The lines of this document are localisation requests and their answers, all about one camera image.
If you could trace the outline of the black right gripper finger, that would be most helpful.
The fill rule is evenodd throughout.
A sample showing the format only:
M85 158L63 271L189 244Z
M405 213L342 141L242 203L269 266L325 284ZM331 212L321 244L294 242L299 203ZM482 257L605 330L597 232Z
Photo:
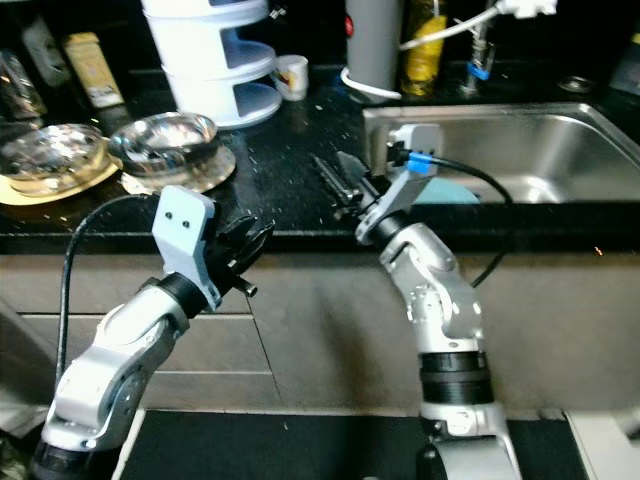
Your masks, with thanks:
M358 157L339 151L335 154L335 164L349 187L360 189L360 191L372 191L372 184L369 182L369 169Z
M320 177L323 178L326 188L329 188L335 198L334 207L337 209L338 216L347 216L351 214L353 206L353 188L349 186L347 179L340 174L337 166L330 163L323 157L312 156L314 164L319 169Z

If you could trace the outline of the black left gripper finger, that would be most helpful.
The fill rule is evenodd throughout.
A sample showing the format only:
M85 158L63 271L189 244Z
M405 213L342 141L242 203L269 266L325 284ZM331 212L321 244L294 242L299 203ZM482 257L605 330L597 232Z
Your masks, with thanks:
M242 292L247 298L255 297L259 293L259 288L255 284L244 278L244 273L251 268L259 255L250 256L232 256L228 260L228 269L230 271L230 283L237 291Z
M232 223L233 259L259 259L275 229L275 221L234 220Z

